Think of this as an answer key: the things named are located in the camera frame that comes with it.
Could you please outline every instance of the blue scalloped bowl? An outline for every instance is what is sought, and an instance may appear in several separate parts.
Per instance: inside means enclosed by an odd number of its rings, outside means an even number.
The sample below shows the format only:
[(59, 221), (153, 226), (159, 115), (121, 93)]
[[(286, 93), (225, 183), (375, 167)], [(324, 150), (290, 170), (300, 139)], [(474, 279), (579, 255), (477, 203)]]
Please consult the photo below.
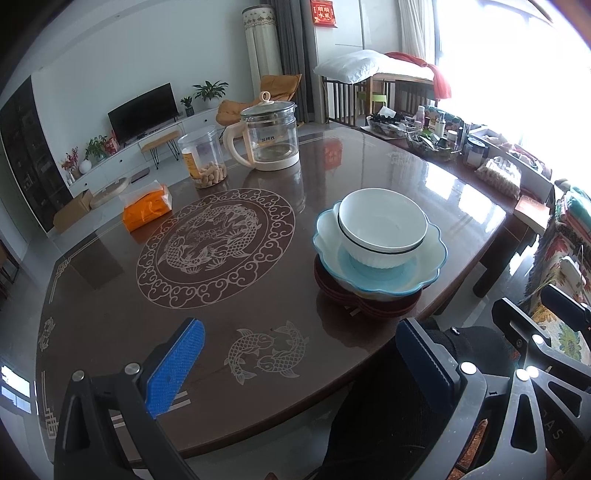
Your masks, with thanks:
[(324, 268), (339, 285), (369, 300), (391, 301), (416, 293), (439, 278), (441, 267), (447, 260), (441, 232), (431, 222), (415, 255), (394, 268), (371, 268), (351, 257), (342, 244), (343, 233), (332, 209), (318, 215), (312, 241)]

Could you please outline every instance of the book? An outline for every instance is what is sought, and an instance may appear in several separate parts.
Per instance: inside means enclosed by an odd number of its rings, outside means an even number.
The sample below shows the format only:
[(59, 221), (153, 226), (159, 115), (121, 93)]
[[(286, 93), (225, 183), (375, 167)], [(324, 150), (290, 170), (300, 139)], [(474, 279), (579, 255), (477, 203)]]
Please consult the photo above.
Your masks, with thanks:
[(527, 195), (522, 195), (513, 214), (538, 235), (543, 235), (550, 220), (550, 209)]

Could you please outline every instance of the dark cabinet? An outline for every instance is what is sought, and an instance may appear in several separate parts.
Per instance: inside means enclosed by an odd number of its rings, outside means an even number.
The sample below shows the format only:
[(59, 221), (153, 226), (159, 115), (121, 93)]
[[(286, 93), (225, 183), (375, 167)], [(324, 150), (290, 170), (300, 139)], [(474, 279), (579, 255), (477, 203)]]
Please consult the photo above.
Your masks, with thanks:
[(0, 111), (0, 134), (14, 176), (46, 232), (72, 194), (51, 156), (39, 122), (29, 77)]

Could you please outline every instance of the tv screen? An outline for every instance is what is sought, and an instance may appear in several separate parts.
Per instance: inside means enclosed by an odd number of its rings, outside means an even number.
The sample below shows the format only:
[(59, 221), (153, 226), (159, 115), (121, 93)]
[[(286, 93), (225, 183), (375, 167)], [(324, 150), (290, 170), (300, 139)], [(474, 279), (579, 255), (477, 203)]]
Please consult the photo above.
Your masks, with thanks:
[(121, 145), (146, 130), (178, 115), (169, 83), (155, 88), (109, 112), (109, 120)]

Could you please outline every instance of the potted plant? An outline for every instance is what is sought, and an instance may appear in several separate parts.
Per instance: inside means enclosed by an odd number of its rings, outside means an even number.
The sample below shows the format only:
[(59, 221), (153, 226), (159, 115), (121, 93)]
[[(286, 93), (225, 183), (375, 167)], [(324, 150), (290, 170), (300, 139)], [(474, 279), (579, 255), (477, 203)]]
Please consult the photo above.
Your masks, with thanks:
[(227, 82), (217, 81), (210, 83), (207, 80), (205, 85), (193, 85), (197, 92), (195, 92), (195, 98), (201, 97), (205, 102), (205, 108), (217, 108), (220, 104), (220, 99), (226, 95)]
[(72, 153), (66, 153), (66, 159), (61, 163), (61, 167), (70, 172), (74, 180), (80, 178), (78, 171), (78, 147), (72, 148)]
[(195, 110), (191, 106), (191, 103), (193, 103), (193, 97), (185, 97), (181, 100), (181, 103), (185, 107), (185, 113), (187, 114), (187, 116), (195, 115)]
[(105, 143), (107, 142), (107, 138), (104, 135), (99, 135), (98, 137), (91, 138), (86, 146), (86, 154), (84, 157), (84, 161), (80, 163), (80, 166), (86, 161), (90, 163), (90, 157), (94, 157), (97, 161), (104, 160), (108, 157), (105, 151)]

